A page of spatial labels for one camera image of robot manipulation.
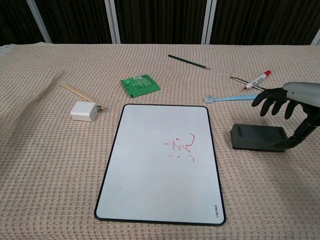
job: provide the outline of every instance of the blue toothbrush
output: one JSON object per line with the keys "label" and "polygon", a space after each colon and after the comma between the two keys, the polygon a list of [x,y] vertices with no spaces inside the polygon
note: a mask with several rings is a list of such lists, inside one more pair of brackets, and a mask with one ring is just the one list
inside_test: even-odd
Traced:
{"label": "blue toothbrush", "polygon": [[228,96],[225,98],[214,98],[212,95],[208,95],[205,97],[204,102],[209,104],[218,101],[241,101],[241,100],[253,100],[258,96],[258,94],[251,94],[251,95],[240,95],[240,96]]}

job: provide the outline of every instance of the green plastic wrapper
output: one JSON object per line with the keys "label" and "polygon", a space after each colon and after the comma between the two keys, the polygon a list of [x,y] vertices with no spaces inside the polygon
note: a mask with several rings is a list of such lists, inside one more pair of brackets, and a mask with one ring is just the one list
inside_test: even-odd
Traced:
{"label": "green plastic wrapper", "polygon": [[121,83],[132,98],[160,90],[158,84],[148,74],[124,79]]}

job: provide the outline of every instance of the curtain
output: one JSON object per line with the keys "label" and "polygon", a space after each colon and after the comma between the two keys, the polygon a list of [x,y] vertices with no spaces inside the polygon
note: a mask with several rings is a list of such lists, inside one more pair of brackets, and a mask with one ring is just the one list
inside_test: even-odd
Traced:
{"label": "curtain", "polygon": [[201,43],[207,0],[114,2],[121,43]]}
{"label": "curtain", "polygon": [[0,46],[44,42],[26,0],[0,1]]}
{"label": "curtain", "polygon": [[111,44],[104,0],[35,0],[52,43]]}
{"label": "curtain", "polygon": [[319,0],[218,0],[210,44],[309,45]]}

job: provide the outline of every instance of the whiteboard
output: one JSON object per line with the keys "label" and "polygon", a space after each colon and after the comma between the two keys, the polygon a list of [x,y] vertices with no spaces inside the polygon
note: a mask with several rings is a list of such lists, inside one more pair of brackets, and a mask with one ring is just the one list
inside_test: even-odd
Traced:
{"label": "whiteboard", "polygon": [[125,105],[94,213],[100,220],[223,224],[207,108]]}

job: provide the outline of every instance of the robotic hand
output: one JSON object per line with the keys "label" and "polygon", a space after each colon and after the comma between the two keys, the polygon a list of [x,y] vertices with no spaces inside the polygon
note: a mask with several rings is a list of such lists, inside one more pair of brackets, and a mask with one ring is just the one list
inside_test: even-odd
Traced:
{"label": "robotic hand", "polygon": [[267,114],[273,103],[271,114],[276,115],[287,101],[289,103],[285,110],[285,119],[292,116],[295,107],[299,104],[307,114],[306,119],[294,131],[293,136],[276,144],[276,148],[294,148],[320,126],[320,83],[288,82],[280,88],[266,89],[254,99],[252,107],[258,106],[264,99],[266,100],[261,108],[261,117]]}

